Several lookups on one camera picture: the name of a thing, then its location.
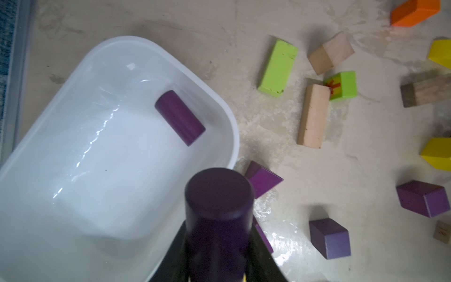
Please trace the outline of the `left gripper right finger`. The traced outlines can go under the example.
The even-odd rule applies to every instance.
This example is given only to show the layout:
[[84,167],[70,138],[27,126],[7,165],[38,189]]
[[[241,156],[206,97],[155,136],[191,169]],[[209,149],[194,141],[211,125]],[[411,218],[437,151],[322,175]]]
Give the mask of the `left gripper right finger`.
[[247,282],[288,282],[255,226],[251,228],[247,260]]

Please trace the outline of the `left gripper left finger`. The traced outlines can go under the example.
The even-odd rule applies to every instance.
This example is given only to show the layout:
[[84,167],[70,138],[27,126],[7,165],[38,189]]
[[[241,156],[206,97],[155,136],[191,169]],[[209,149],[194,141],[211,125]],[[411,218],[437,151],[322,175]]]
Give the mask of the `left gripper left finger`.
[[183,222],[160,266],[149,282],[188,282],[188,251],[186,223]]

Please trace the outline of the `purple short cylinder block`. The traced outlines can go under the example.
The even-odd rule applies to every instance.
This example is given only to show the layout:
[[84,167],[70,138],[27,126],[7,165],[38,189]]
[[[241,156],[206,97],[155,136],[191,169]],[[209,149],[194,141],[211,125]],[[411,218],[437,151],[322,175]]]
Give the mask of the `purple short cylinder block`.
[[173,90],[165,92],[156,101],[155,108],[187,146],[191,146],[206,131],[205,126]]

